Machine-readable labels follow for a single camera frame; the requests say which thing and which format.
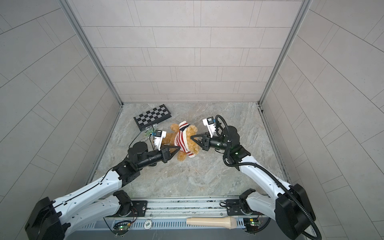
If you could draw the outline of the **brown teddy bear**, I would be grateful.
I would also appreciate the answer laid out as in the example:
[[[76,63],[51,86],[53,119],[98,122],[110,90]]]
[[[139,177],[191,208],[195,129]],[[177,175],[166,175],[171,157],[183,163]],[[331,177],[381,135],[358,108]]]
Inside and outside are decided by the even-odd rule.
[[[179,162],[183,162],[187,158],[194,158],[200,152],[200,146],[191,139],[191,136],[195,136],[198,132],[195,125],[183,121],[180,124],[172,124],[170,129],[171,132],[166,134],[162,146],[180,147],[178,152]]]

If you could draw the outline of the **red white striped sweater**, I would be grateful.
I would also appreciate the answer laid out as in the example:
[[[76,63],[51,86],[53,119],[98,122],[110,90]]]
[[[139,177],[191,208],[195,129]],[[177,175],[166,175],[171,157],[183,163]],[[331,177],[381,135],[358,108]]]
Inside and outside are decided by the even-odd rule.
[[[190,150],[189,141],[191,136],[196,135],[197,127],[183,121],[179,124],[179,131],[176,134],[174,145],[179,146],[181,151],[189,158],[194,158],[196,154]]]

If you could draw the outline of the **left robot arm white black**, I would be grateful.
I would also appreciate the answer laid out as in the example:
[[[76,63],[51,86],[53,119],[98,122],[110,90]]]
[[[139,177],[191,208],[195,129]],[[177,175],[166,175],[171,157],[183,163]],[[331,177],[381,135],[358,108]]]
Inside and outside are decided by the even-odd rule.
[[[164,145],[149,151],[144,142],[135,143],[127,156],[92,183],[63,197],[38,201],[26,222],[30,240],[64,240],[80,227],[104,217],[128,216],[134,205],[122,187],[131,183],[140,171],[158,162],[167,163],[178,153],[178,146]]]

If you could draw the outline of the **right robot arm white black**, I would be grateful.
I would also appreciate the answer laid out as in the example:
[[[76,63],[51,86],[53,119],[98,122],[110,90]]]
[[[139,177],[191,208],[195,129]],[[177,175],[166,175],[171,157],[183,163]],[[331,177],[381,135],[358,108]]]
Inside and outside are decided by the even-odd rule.
[[[242,193],[239,198],[243,212],[263,213],[276,221],[280,230],[291,240],[295,240],[299,235],[311,240],[322,239],[305,189],[299,184],[293,186],[280,180],[260,165],[240,144],[240,136],[235,127],[223,128],[219,136],[204,133],[190,138],[205,151],[211,148],[224,150],[225,165],[238,169],[267,193],[266,197],[253,189]]]

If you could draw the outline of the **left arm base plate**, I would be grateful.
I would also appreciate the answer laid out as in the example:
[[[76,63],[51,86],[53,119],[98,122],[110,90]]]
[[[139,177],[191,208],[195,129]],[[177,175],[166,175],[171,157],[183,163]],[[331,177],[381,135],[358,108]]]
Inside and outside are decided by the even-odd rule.
[[[133,201],[130,208],[121,207],[114,217],[133,218],[144,217],[147,211],[148,201]]]

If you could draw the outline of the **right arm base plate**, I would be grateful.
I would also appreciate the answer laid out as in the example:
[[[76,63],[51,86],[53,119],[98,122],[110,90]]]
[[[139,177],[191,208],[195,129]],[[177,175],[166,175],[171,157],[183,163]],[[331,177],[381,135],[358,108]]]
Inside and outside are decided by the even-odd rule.
[[[221,202],[220,206],[227,210],[228,216],[259,216],[259,215],[262,216],[263,215],[262,213],[255,212],[255,211],[251,213],[246,213],[246,211],[241,208],[240,200],[238,199],[227,199]]]

